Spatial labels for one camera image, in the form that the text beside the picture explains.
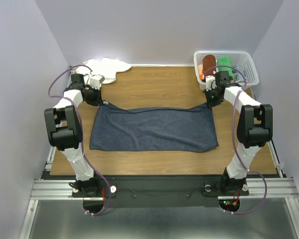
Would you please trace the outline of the dark blue towel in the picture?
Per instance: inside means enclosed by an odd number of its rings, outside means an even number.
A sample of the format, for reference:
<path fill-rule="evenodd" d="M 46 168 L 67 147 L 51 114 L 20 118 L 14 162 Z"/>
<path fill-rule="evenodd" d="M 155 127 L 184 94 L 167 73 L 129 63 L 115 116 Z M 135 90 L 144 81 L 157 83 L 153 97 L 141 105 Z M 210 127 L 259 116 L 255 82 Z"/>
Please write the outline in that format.
<path fill-rule="evenodd" d="M 90 149 L 102 151 L 207 152 L 218 147 L 213 112 L 206 103 L 189 108 L 99 107 Z"/>

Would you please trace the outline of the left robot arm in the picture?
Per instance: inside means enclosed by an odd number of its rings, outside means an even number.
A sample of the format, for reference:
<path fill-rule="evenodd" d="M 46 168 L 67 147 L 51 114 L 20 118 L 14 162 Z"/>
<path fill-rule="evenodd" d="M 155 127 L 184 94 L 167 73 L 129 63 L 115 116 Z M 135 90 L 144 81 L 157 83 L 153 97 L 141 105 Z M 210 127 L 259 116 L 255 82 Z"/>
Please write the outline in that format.
<path fill-rule="evenodd" d="M 103 103 L 101 88 L 105 78 L 94 73 L 88 74 L 88 80 L 82 74 L 70 77 L 71 83 L 65 88 L 60 101 L 44 111 L 47 136 L 50 145 L 67 158 L 75 172 L 76 182 L 72 187 L 77 190 L 84 187 L 89 196 L 96 196 L 100 193 L 101 184 L 96 181 L 94 170 L 84 158 L 82 119 L 76 108 L 82 102 L 93 106 Z"/>

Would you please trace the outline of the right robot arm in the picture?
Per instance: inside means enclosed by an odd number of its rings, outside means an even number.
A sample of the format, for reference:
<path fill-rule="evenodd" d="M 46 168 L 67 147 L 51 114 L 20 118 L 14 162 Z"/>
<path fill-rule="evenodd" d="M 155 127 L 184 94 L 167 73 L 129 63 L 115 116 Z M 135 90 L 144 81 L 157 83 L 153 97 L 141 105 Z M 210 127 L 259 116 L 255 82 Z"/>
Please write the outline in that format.
<path fill-rule="evenodd" d="M 230 80 L 228 71 L 205 78 L 207 106 L 212 108 L 227 101 L 233 105 L 232 142 L 235 150 L 219 182 L 224 194 L 242 189 L 250 164 L 258 151 L 273 137 L 273 107 L 250 97 L 238 83 Z"/>

